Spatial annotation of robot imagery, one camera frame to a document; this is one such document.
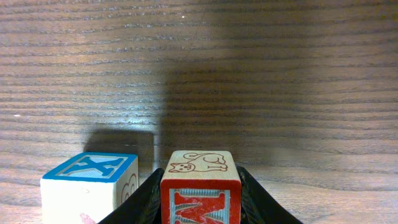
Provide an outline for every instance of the cube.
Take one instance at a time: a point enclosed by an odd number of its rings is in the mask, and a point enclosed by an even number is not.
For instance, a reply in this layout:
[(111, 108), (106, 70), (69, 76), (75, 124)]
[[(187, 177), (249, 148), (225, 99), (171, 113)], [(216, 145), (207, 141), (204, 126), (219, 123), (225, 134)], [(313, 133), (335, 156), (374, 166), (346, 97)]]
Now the cube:
[(81, 153), (40, 180), (43, 221), (98, 223), (138, 188), (138, 181), (136, 155)]
[(241, 180), (228, 151), (175, 151), (160, 183), (163, 224), (238, 224)]

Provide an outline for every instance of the wooden block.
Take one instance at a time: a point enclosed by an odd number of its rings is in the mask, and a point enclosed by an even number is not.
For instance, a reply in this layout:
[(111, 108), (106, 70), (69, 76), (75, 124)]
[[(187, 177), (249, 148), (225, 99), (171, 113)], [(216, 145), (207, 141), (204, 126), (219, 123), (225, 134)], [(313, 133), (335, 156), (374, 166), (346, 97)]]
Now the wooden block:
[(98, 223), (138, 185), (136, 155), (81, 153), (40, 180), (43, 221), (45, 224)]
[(240, 222), (241, 180), (228, 151), (175, 151), (160, 196), (163, 224)]

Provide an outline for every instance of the blue block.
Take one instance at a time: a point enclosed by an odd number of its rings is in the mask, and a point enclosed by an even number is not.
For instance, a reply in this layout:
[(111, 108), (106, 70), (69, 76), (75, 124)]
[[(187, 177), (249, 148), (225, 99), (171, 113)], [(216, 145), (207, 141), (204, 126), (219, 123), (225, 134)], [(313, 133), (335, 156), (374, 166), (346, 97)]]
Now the blue block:
[(133, 154), (83, 152), (46, 173), (43, 179), (116, 182), (136, 159)]

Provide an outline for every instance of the block top face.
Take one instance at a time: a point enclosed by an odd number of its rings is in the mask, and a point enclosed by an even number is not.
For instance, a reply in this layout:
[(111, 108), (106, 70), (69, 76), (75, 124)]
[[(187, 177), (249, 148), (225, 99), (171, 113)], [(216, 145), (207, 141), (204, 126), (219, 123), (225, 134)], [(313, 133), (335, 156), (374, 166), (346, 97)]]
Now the block top face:
[(46, 173), (43, 179), (116, 182), (136, 159), (133, 154), (83, 152)]
[(175, 151), (165, 169), (165, 179), (241, 181), (228, 151)]

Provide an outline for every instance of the red block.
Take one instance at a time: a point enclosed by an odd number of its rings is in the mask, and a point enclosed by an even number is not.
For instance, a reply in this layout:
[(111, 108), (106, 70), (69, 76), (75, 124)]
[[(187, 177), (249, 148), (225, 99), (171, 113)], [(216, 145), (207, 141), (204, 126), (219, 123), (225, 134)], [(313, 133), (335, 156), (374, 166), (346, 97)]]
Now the red block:
[(162, 223), (239, 223), (241, 181), (227, 151), (176, 151), (160, 184)]

